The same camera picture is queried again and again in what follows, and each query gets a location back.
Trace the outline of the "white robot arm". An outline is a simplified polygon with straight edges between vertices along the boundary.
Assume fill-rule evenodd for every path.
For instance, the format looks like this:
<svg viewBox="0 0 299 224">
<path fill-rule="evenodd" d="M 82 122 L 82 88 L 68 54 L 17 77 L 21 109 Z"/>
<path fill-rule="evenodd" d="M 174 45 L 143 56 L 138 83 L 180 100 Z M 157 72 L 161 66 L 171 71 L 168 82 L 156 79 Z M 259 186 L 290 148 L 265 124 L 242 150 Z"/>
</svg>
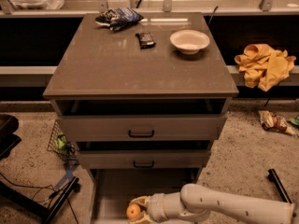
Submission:
<svg viewBox="0 0 299 224">
<path fill-rule="evenodd" d="M 298 224 L 295 203 L 265 200 L 184 185 L 179 192 L 140 196 L 129 202 L 126 216 L 130 224 L 155 224 L 170 220 L 202 222 L 211 211 L 246 224 Z"/>
</svg>

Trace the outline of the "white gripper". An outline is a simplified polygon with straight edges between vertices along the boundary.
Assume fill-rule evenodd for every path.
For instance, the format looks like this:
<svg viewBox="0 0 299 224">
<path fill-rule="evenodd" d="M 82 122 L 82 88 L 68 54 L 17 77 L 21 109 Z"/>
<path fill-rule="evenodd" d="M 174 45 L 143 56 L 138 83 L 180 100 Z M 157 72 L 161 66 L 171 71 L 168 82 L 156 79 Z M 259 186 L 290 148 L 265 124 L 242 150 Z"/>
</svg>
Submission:
<svg viewBox="0 0 299 224">
<path fill-rule="evenodd" d="M 164 195 L 162 193 L 152 196 L 140 196 L 130 201 L 130 204 L 137 204 L 147 208 L 147 212 L 143 211 L 140 215 L 129 221 L 130 224 L 152 224 L 153 221 L 161 223 L 167 221 L 164 211 Z"/>
</svg>

